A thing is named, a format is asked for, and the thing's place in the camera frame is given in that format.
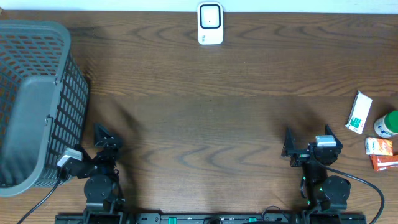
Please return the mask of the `red Top chocolate bar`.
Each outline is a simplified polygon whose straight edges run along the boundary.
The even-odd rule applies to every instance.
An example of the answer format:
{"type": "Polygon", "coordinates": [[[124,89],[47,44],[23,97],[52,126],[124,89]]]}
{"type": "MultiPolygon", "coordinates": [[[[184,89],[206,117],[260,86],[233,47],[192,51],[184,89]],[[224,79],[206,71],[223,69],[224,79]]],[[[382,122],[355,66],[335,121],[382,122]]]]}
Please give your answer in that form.
{"type": "Polygon", "coordinates": [[[370,158],[373,165],[373,169],[376,172],[386,170],[392,167],[397,167],[397,155],[394,156],[371,155],[370,158]]]}

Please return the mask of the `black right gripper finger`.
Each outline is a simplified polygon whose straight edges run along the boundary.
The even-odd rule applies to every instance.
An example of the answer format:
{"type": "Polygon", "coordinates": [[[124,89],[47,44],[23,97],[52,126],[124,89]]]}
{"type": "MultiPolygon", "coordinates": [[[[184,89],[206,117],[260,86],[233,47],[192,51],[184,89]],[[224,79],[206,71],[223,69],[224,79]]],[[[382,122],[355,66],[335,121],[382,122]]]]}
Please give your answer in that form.
{"type": "Polygon", "coordinates": [[[328,124],[325,125],[325,134],[328,136],[333,136],[334,141],[336,142],[336,147],[343,147],[343,144],[341,141],[336,137],[336,135],[333,133],[331,130],[330,126],[328,124]]]}
{"type": "Polygon", "coordinates": [[[291,156],[295,150],[294,146],[294,137],[292,135],[291,129],[287,127],[286,132],[285,132],[285,141],[284,141],[284,146],[282,148],[282,153],[281,156],[287,157],[291,156]]]}

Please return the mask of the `white green carton box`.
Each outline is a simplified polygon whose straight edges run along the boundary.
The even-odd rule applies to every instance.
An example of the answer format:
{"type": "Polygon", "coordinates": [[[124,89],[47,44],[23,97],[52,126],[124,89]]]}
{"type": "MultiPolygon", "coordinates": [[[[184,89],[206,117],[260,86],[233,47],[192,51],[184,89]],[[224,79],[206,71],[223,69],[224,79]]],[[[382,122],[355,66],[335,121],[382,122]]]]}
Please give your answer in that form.
{"type": "Polygon", "coordinates": [[[347,129],[358,134],[363,133],[372,102],[373,100],[370,97],[364,95],[360,91],[357,92],[351,113],[345,125],[347,129]]]}

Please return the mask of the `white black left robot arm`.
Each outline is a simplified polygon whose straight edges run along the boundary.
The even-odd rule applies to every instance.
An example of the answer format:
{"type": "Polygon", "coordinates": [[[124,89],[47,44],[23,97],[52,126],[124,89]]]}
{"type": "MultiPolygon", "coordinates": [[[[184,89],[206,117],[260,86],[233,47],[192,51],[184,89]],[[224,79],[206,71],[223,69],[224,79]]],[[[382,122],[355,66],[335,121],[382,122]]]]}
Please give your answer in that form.
{"type": "Polygon", "coordinates": [[[119,223],[123,217],[123,193],[119,184],[116,161],[120,158],[123,140],[103,125],[94,124],[94,146],[102,148],[95,157],[76,144],[66,148],[58,158],[58,176],[86,179],[84,194],[86,208],[83,223],[119,223]]]}

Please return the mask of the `orange white snack packet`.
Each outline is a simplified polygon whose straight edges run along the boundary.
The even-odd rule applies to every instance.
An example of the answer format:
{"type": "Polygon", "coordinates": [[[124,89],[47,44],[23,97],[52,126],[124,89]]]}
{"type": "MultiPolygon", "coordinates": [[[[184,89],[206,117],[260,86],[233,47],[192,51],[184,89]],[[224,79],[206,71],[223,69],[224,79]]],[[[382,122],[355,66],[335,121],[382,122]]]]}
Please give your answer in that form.
{"type": "Polygon", "coordinates": [[[365,139],[365,150],[367,155],[392,156],[392,141],[368,137],[365,139]]]}

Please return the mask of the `green lid white jar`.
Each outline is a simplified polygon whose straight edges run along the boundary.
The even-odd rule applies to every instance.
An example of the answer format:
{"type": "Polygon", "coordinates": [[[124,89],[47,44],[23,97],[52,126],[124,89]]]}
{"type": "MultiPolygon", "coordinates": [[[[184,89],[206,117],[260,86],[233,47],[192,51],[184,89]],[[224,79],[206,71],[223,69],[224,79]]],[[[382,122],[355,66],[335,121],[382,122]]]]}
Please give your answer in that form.
{"type": "Polygon", "coordinates": [[[397,110],[379,118],[374,123],[374,130],[382,138],[391,138],[397,135],[397,110]]]}

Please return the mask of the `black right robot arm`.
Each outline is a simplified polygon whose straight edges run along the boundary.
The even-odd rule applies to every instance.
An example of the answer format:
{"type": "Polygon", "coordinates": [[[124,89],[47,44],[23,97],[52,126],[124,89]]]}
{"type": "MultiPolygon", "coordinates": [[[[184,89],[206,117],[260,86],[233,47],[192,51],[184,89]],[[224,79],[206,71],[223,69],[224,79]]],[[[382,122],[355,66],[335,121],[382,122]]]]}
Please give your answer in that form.
{"type": "Polygon", "coordinates": [[[290,166],[303,170],[301,194],[308,202],[308,210],[303,212],[306,223],[310,223],[315,215],[337,216],[347,209],[351,183],[327,173],[327,168],[337,160],[342,148],[342,143],[328,125],[325,126],[325,134],[316,136],[315,142],[308,143],[305,149],[295,147],[290,128],[286,130],[281,155],[290,158],[290,166]]]}

